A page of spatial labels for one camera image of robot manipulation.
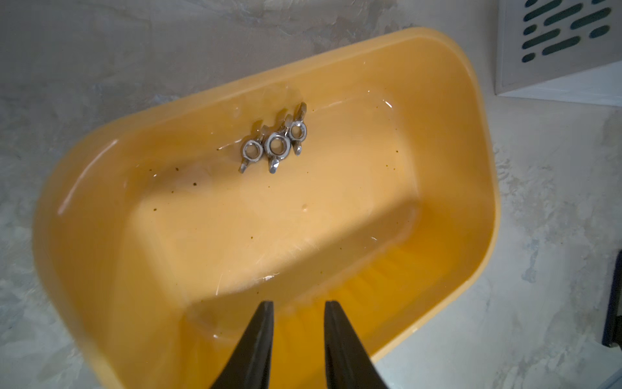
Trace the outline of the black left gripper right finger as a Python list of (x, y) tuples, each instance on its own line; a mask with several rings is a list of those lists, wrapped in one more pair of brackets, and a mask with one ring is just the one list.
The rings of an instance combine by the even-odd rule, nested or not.
[(337, 301), (325, 304), (324, 339), (328, 388), (387, 389)]

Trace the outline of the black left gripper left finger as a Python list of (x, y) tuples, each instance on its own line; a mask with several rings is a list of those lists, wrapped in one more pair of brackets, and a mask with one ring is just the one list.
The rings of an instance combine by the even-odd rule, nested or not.
[(274, 303), (262, 301), (212, 388), (268, 388), (274, 327)]

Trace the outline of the yellow plastic storage box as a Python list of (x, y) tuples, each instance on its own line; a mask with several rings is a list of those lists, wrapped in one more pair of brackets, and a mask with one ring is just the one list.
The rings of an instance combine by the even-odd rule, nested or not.
[[(301, 102), (301, 155), (240, 173)], [(476, 73), (414, 28), (100, 127), (46, 183), (32, 247), (105, 387), (210, 387), (261, 301), (270, 386), (324, 387), (325, 303), (382, 358), (477, 280), (500, 207)]]

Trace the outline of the silver wing nut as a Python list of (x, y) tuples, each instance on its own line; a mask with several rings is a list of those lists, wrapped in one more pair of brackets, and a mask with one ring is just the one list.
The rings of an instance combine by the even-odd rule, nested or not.
[(301, 102), (296, 109), (293, 121), (288, 131), (288, 137), (292, 144), (293, 152), (296, 156), (302, 153), (302, 144), (307, 138), (308, 130), (305, 124), (305, 116), (307, 113), (307, 105)]
[(290, 114), (286, 115), (276, 130), (270, 133), (264, 141), (264, 152), (267, 155), (271, 174), (277, 172), (280, 162), (290, 154), (292, 143), (288, 132), (291, 129), (292, 122), (293, 117)]
[(253, 164), (256, 164), (262, 159), (264, 154), (264, 141), (265, 135), (260, 133), (253, 139), (247, 140), (241, 147), (241, 165), (239, 168), (240, 173), (246, 172), (246, 170)]

